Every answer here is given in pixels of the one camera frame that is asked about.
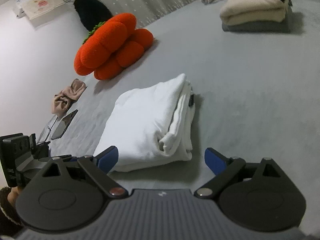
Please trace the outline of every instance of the bed surface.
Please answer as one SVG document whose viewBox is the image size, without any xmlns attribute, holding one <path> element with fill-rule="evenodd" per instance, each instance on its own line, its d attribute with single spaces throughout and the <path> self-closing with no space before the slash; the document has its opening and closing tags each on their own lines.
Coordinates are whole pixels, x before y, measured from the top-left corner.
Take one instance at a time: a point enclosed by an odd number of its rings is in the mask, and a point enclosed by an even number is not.
<svg viewBox="0 0 320 240">
<path fill-rule="evenodd" d="M 224 2 L 196 1 L 152 23 L 147 29 L 156 40 L 136 64 L 111 81 L 84 78 L 87 89 L 68 111 L 79 112 L 51 142 L 51 155 L 93 154 L 122 93 L 185 73 L 196 94 L 192 160 L 110 177 L 128 190 L 194 191 L 214 176 L 203 160 L 207 147 L 248 162 L 272 157 L 307 200 L 301 229 L 314 232 L 320 225 L 320 0 L 292 2 L 291 34 L 224 33 Z"/>
</svg>

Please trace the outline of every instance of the black cord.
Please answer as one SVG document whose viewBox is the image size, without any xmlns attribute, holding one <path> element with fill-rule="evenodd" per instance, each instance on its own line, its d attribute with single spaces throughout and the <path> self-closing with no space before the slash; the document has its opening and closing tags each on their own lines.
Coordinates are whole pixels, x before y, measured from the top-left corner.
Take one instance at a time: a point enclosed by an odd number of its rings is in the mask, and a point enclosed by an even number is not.
<svg viewBox="0 0 320 240">
<path fill-rule="evenodd" d="M 49 135 L 51 133 L 51 129 L 54 126 L 54 124 L 56 123 L 57 120 L 58 120 L 58 116 L 57 116 L 56 120 L 53 122 L 53 125 L 51 127 L 49 127 L 49 125 L 47 126 L 47 128 L 49 129 L 49 133 L 48 133 L 47 137 L 44 139 L 44 141 L 38 142 L 37 144 L 44 143 L 48 139 L 48 137 L 49 137 Z"/>
</svg>

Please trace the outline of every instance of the gray ribbed panel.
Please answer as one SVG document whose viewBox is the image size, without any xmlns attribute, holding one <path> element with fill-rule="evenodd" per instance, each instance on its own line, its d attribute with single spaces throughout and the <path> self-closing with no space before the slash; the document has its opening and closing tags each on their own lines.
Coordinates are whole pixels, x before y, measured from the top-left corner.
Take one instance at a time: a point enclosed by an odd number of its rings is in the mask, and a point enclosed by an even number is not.
<svg viewBox="0 0 320 240">
<path fill-rule="evenodd" d="M 226 218 L 215 202 L 182 190 L 135 190 L 124 200 L 109 203 L 91 225 L 76 232 L 45 235 L 26 230 L 18 240 L 301 240 L 293 228 L 260 233 Z"/>
</svg>

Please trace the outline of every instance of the crumpled brown cloth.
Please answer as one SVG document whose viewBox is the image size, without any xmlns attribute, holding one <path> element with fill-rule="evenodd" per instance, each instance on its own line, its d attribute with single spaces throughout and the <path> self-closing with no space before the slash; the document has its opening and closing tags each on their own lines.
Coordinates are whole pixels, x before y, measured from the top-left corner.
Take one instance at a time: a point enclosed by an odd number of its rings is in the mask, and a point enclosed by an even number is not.
<svg viewBox="0 0 320 240">
<path fill-rule="evenodd" d="M 85 83 L 76 78 L 70 86 L 54 95 L 51 113 L 62 117 L 71 105 L 79 99 L 86 88 Z"/>
</svg>

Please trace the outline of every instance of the white logo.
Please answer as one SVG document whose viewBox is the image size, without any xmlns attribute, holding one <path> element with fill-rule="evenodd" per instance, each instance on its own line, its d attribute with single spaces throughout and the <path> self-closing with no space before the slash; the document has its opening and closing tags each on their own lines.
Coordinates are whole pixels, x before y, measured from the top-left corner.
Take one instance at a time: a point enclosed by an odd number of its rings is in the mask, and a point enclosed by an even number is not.
<svg viewBox="0 0 320 240">
<path fill-rule="evenodd" d="M 159 195 L 160 197 L 164 197 L 165 195 L 167 195 L 167 193 L 163 191 L 163 192 L 159 192 L 158 195 Z"/>
</svg>

